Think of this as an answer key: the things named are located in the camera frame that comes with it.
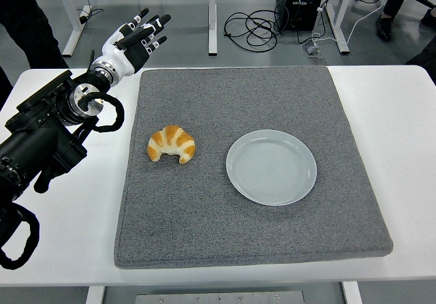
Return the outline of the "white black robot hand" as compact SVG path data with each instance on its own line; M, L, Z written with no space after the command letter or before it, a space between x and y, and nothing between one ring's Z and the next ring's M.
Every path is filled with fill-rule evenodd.
M151 54L167 40L160 33L171 15L155 15L147 20L148 12L149 9L144 8L131 21L121 25L106 40L102 56L91 64L90 70L103 74L112 86L142 69Z

